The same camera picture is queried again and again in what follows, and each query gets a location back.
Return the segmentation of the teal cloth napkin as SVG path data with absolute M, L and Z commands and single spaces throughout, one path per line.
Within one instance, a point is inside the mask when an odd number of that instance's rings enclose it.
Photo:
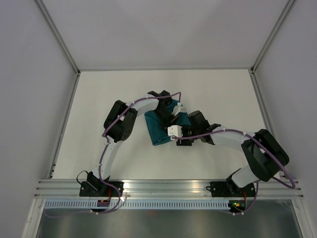
M 177 116 L 179 116 L 179 119 L 176 125 L 190 125 L 187 113 L 179 113 Z M 153 146 L 163 145 L 170 142 L 170 137 L 167 135 L 167 129 L 162 129 L 160 127 L 159 120 L 155 115 L 155 110 L 146 112 L 144 117 Z

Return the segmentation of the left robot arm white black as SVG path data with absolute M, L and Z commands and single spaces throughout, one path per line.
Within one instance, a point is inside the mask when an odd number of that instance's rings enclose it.
M 116 154 L 132 134 L 136 119 L 145 117 L 152 144 L 161 145 L 170 141 L 168 128 L 180 121 L 181 110 L 181 92 L 150 91 L 130 103 L 116 101 L 104 122 L 102 137 L 106 139 L 105 148 L 96 167 L 87 172 L 87 180 L 82 185 L 88 185 L 96 196 L 104 196 L 110 186 L 108 181 Z

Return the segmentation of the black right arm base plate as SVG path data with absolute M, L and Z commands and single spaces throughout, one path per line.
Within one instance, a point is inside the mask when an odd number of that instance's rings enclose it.
M 226 181 L 211 181 L 209 186 L 206 186 L 206 190 L 211 193 L 214 198 L 244 198 L 255 197 L 256 189 L 251 183 L 243 188 L 239 188 L 237 185 Z

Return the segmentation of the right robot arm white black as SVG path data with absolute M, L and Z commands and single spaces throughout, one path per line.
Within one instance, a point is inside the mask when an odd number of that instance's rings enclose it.
M 269 181 L 289 163 L 289 156 L 266 129 L 257 132 L 228 129 L 218 123 L 210 124 L 200 111 L 190 113 L 188 119 L 189 125 L 167 128 L 168 136 L 176 140 L 178 146 L 191 146 L 199 139 L 243 152 L 248 164 L 226 179 L 226 190 L 232 196 L 239 195 L 257 181 Z

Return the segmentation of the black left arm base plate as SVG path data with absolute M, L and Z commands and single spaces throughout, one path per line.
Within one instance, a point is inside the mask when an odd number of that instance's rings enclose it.
M 111 181 L 112 186 L 101 183 L 97 188 L 92 186 L 87 181 L 81 183 L 79 196 L 80 197 L 119 197 L 123 192 L 122 181 Z

